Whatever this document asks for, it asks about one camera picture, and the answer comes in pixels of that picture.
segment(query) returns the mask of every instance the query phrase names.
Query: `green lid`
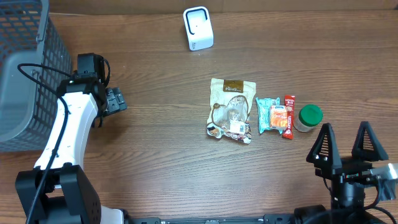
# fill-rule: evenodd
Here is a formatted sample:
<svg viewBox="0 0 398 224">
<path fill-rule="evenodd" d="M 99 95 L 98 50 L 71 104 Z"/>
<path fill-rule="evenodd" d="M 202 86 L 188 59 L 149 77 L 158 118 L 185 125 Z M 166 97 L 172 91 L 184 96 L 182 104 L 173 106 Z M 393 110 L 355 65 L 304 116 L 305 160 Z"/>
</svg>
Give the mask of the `green lid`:
<svg viewBox="0 0 398 224">
<path fill-rule="evenodd" d="M 317 105 L 305 105 L 298 114 L 298 119 L 308 127 L 314 127 L 321 123 L 323 113 Z"/>
</svg>

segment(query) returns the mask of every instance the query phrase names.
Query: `teal candy wrapper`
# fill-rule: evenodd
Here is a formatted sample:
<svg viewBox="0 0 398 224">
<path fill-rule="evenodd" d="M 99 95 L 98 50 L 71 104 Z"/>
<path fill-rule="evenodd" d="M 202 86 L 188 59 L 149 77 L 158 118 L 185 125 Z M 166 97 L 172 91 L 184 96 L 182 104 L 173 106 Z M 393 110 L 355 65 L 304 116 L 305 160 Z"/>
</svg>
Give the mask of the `teal candy wrapper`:
<svg viewBox="0 0 398 224">
<path fill-rule="evenodd" d="M 269 108 L 274 106 L 280 105 L 279 97 L 276 99 L 259 99 L 256 98 L 257 101 L 257 108 L 259 112 L 259 132 L 262 134 L 265 130 L 271 130 L 271 121 L 269 117 Z"/>
</svg>

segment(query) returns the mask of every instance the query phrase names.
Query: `basket mesh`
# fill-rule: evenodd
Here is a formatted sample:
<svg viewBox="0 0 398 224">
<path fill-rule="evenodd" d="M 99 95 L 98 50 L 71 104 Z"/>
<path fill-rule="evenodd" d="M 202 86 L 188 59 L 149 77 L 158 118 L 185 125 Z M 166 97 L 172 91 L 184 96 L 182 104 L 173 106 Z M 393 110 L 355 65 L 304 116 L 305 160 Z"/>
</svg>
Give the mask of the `basket mesh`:
<svg viewBox="0 0 398 224">
<path fill-rule="evenodd" d="M 36 36 L 41 12 L 40 1 L 0 2 L 0 73 L 3 61 L 10 54 L 37 48 Z M 70 55 L 51 20 L 48 19 L 47 22 L 42 64 L 71 73 Z M 45 69 L 37 68 L 37 71 L 38 79 L 53 90 L 66 78 L 62 74 Z M 44 149 L 56 112 L 57 98 L 46 89 L 37 86 L 34 112 L 29 125 L 13 139 L 0 142 L 0 151 Z"/>
</svg>

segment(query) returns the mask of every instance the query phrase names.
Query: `red snack stick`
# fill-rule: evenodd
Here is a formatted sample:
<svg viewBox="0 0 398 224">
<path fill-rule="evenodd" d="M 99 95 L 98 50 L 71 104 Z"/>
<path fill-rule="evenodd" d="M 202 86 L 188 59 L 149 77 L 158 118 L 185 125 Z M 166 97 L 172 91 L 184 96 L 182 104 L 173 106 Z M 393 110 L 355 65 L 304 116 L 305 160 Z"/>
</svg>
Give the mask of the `red snack stick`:
<svg viewBox="0 0 398 224">
<path fill-rule="evenodd" d="M 285 95 L 285 107 L 287 110 L 287 128 L 282 136 L 287 139 L 293 139 L 294 101 L 295 96 Z"/>
</svg>

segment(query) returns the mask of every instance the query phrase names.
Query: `chip bag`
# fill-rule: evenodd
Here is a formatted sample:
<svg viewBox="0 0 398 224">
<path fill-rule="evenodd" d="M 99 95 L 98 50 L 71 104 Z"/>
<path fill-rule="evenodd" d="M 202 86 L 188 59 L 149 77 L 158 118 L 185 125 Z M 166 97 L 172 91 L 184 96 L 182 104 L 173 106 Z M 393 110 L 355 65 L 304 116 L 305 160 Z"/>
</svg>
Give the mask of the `chip bag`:
<svg viewBox="0 0 398 224">
<path fill-rule="evenodd" d="M 279 134 L 287 128 L 287 110 L 285 106 L 271 106 L 269 110 L 271 129 L 276 129 Z"/>
<path fill-rule="evenodd" d="M 227 136 L 240 142 L 251 142 L 248 124 L 256 84 L 240 80 L 211 79 L 210 115 L 207 134 L 216 138 Z"/>
</svg>

